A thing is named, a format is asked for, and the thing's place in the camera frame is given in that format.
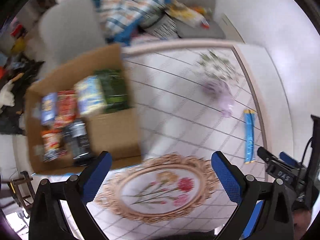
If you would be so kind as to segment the person's right hand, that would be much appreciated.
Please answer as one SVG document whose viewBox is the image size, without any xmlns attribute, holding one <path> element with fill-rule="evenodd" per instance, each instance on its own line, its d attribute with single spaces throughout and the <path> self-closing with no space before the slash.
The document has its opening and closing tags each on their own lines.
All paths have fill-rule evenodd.
<svg viewBox="0 0 320 240">
<path fill-rule="evenodd" d="M 293 212 L 295 239 L 301 239 L 306 233 L 311 222 L 311 217 L 312 213 L 309 210 L 300 209 Z"/>
</svg>

